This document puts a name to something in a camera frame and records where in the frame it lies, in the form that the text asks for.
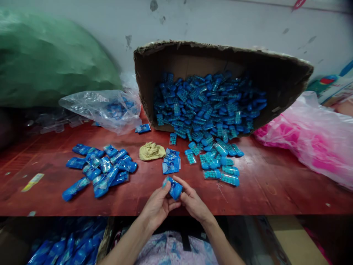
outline cardboard box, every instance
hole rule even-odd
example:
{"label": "cardboard box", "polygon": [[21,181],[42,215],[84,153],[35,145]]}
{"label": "cardboard box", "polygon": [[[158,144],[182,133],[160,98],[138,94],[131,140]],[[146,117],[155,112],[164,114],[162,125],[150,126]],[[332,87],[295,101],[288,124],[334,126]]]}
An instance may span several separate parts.
{"label": "cardboard box", "polygon": [[138,47],[134,61],[140,99],[148,120],[157,130],[169,132],[174,128],[169,124],[158,126],[153,108],[154,87],[161,81],[163,71],[174,73],[174,81],[224,70],[231,70],[235,78],[249,71],[253,84],[267,92],[268,105],[254,119],[256,130],[296,100],[306,89],[314,69],[307,61],[285,54],[184,41],[152,42]]}

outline red table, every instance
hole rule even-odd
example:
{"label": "red table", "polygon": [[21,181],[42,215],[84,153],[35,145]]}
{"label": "red table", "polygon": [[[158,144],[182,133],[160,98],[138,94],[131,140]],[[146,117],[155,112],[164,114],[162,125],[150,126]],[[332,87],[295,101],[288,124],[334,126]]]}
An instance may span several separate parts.
{"label": "red table", "polygon": [[[142,113],[143,123],[147,123]],[[91,123],[27,137],[13,144],[0,155],[0,215],[27,216],[133,216],[143,209],[151,193],[161,186],[162,160],[144,162],[139,148],[154,141],[165,148],[181,152],[182,169],[177,174],[199,194],[215,215],[285,215],[285,214],[352,214],[353,193],[346,191],[324,175],[316,174],[288,150],[269,148],[253,137],[235,139],[245,153],[236,158],[240,186],[233,187],[203,178],[200,163],[189,165],[184,155],[188,141],[178,138],[177,146],[169,146],[169,133],[156,131],[142,135],[134,131],[117,136]],[[61,194],[82,177],[80,170],[65,167],[67,160],[79,156],[72,152],[81,143],[97,148],[113,144],[125,148],[138,169],[130,181],[110,188],[102,198],[95,199],[92,185],[65,202]],[[44,177],[29,191],[21,192],[37,173]],[[186,214],[185,209],[173,211]]]}

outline crumpled yellow cloth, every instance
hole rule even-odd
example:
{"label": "crumpled yellow cloth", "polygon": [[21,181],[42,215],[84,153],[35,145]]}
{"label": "crumpled yellow cloth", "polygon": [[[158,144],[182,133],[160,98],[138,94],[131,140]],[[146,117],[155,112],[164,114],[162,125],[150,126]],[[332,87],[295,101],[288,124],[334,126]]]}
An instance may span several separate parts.
{"label": "crumpled yellow cloth", "polygon": [[140,147],[140,159],[143,161],[163,158],[166,155],[164,147],[154,142],[148,142]]}

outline wall stain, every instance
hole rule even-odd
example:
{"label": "wall stain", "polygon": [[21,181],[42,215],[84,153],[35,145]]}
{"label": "wall stain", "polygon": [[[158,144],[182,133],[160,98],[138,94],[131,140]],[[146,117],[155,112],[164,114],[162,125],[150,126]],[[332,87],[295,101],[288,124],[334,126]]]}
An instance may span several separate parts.
{"label": "wall stain", "polygon": [[316,36],[311,37],[308,43],[312,43],[315,39],[316,39]]}
{"label": "wall stain", "polygon": [[156,0],[152,0],[151,4],[150,4],[150,10],[153,12],[153,11],[156,11],[157,8],[158,8],[157,1]]}
{"label": "wall stain", "polygon": [[161,17],[161,18],[159,19],[159,22],[163,25],[164,22],[165,22],[165,16]]}
{"label": "wall stain", "polygon": [[131,50],[131,39],[132,39],[132,35],[128,35],[128,36],[125,36],[126,38],[126,47],[129,48],[129,50]]}

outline small debris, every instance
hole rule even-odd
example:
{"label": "small debris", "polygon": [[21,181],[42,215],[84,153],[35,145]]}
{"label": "small debris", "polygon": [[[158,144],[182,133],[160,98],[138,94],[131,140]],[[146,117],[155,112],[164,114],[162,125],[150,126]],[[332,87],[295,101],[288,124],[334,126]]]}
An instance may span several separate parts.
{"label": "small debris", "polygon": [[27,217],[34,217],[35,215],[36,215],[36,211],[31,211],[28,215],[27,215]]}

